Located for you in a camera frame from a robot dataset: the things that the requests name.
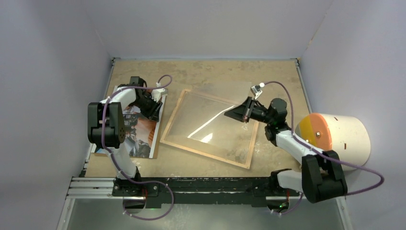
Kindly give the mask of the glossy photo print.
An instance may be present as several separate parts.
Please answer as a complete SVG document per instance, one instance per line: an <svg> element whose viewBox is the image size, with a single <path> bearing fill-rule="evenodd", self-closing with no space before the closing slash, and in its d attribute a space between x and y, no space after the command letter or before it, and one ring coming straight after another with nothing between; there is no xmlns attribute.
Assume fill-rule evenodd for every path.
<svg viewBox="0 0 406 230"><path fill-rule="evenodd" d="M152 158L160 121L157 123L147 121L138 112L139 109L135 106L128 107L123 111L126 129L124 146L130 157ZM97 146L96 151L106 153L105 150Z"/></svg>

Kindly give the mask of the wooden picture frame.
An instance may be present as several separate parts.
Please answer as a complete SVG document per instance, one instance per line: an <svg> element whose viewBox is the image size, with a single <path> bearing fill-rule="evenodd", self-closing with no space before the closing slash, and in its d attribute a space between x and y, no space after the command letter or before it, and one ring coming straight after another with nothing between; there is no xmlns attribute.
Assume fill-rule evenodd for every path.
<svg viewBox="0 0 406 230"><path fill-rule="evenodd" d="M249 169L259 123L241 123L224 113L237 101L184 89L163 131L161 143Z"/></svg>

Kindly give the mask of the clear acrylic sheet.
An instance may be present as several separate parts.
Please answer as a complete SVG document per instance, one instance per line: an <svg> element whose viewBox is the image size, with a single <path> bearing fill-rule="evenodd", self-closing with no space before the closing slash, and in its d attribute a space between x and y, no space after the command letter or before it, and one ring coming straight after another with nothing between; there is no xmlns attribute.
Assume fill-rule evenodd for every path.
<svg viewBox="0 0 406 230"><path fill-rule="evenodd" d="M251 85L249 81L221 81L186 89L164 140L200 151L206 147L247 150L253 123L236 121L224 112L241 105L250 96Z"/></svg>

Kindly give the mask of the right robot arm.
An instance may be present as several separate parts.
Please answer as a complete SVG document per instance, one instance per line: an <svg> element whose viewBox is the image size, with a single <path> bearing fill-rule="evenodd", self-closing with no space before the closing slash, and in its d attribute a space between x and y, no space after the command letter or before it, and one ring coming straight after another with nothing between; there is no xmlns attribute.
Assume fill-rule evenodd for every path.
<svg viewBox="0 0 406 230"><path fill-rule="evenodd" d="M339 156L333 150L317 148L295 134L286 122L287 102L274 98L269 107L252 97L224 115L247 123L255 120L265 124L266 139L293 156L302 166L300 172L282 169L271 172L269 189L280 195L287 189L302 193L310 203L345 196L348 187Z"/></svg>

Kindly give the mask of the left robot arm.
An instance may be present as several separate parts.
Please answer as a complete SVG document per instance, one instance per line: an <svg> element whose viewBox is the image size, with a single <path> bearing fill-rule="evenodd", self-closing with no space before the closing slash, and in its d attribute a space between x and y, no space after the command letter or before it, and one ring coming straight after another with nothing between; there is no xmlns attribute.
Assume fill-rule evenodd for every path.
<svg viewBox="0 0 406 230"><path fill-rule="evenodd" d="M116 169L116 181L125 182L124 190L131 196L142 192L143 182L136 165L126 152L126 129L123 111L137 107L147 121L160 121L162 97L167 94L168 84L158 79L154 87L141 77L131 77L129 84L121 84L106 99L88 105L88 140L107 152Z"/></svg>

